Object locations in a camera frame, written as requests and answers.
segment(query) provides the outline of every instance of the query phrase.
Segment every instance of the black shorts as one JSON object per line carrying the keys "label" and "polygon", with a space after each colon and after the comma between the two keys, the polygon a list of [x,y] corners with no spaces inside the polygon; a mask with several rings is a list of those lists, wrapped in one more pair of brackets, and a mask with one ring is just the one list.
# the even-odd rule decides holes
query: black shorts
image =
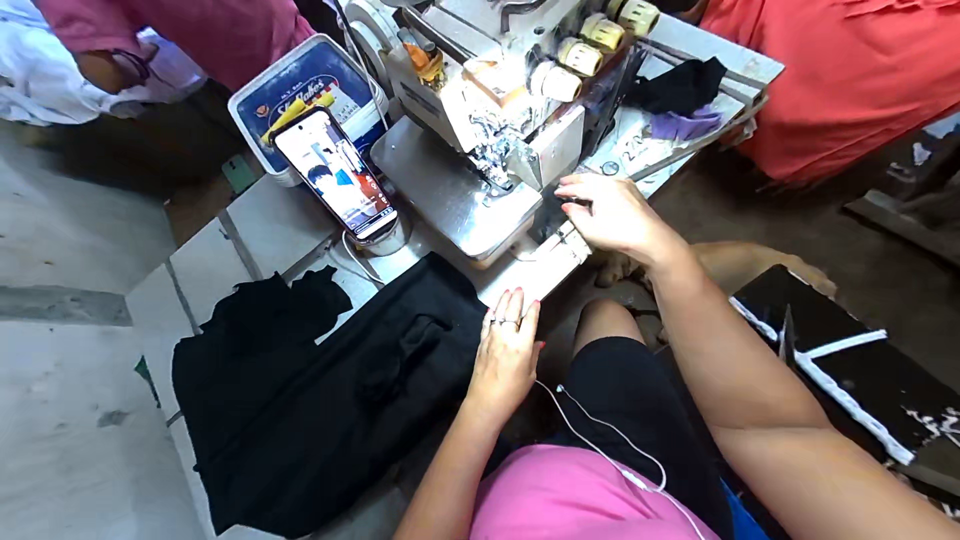
{"label": "black shorts", "polygon": [[[671,366],[642,343],[629,337],[604,337],[576,355],[564,388],[591,416],[613,424],[655,457],[666,470],[666,491],[720,538],[732,539],[730,506],[709,447],[712,441],[703,440],[706,429],[699,412],[684,405],[689,395],[678,387],[682,384]],[[587,418],[569,396],[559,394],[557,400],[570,424],[586,439],[654,484],[660,483],[656,463],[631,448],[616,431]],[[696,430],[697,423],[704,428]],[[592,450],[566,424],[543,442]]]}

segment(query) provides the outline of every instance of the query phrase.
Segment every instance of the coral shirt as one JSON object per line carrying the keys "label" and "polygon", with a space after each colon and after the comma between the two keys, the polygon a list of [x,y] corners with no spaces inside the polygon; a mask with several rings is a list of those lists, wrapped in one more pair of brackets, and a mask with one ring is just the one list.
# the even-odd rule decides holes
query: coral shirt
{"label": "coral shirt", "polygon": [[[718,540],[684,510],[704,538]],[[517,450],[480,483],[470,538],[698,540],[680,509],[630,483],[602,455],[552,445]]]}
{"label": "coral shirt", "polygon": [[958,0],[709,0],[701,28],[782,62],[754,138],[809,184],[960,107]]}
{"label": "coral shirt", "polygon": [[140,58],[150,26],[214,80],[237,90],[314,34],[293,0],[35,0],[68,51]]}

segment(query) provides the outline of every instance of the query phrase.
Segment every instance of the smartphone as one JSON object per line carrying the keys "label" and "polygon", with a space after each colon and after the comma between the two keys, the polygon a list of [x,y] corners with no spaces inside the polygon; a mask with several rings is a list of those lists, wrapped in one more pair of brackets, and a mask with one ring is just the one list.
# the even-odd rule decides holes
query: smartphone
{"label": "smartphone", "polygon": [[357,240],[390,229],[396,210],[326,107],[315,107],[273,135],[274,146]]}

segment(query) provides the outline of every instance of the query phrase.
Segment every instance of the brown dog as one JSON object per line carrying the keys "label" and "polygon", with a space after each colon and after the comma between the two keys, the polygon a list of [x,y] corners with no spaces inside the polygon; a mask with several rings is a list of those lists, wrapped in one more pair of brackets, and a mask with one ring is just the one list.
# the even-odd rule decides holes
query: brown dog
{"label": "brown dog", "polygon": [[[751,242],[708,242],[693,244],[690,248],[707,270],[707,275],[727,296],[775,264],[786,266],[801,280],[831,300],[836,296],[836,283],[830,281],[827,274],[819,268],[807,264],[795,255]],[[594,257],[600,266],[595,282],[598,287],[610,287],[624,278],[644,280],[639,263],[623,254],[598,251]]]}

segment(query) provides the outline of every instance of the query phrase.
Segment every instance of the thigh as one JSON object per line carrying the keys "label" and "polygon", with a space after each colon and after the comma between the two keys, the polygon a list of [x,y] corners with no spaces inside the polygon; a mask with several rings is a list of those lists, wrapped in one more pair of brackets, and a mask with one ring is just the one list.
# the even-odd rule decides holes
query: thigh
{"label": "thigh", "polygon": [[624,306],[606,298],[591,300],[580,312],[573,336],[573,355],[576,357],[591,341],[617,336],[644,343],[634,316]]}
{"label": "thigh", "polygon": [[[697,514],[721,538],[732,536],[730,507],[708,450],[697,438],[674,381],[645,345],[630,337],[589,341],[574,357],[558,396],[575,430],[611,458],[661,482],[660,467],[634,450],[616,431],[590,420],[609,422],[666,471],[666,491]],[[566,426],[545,442],[590,449]]]}

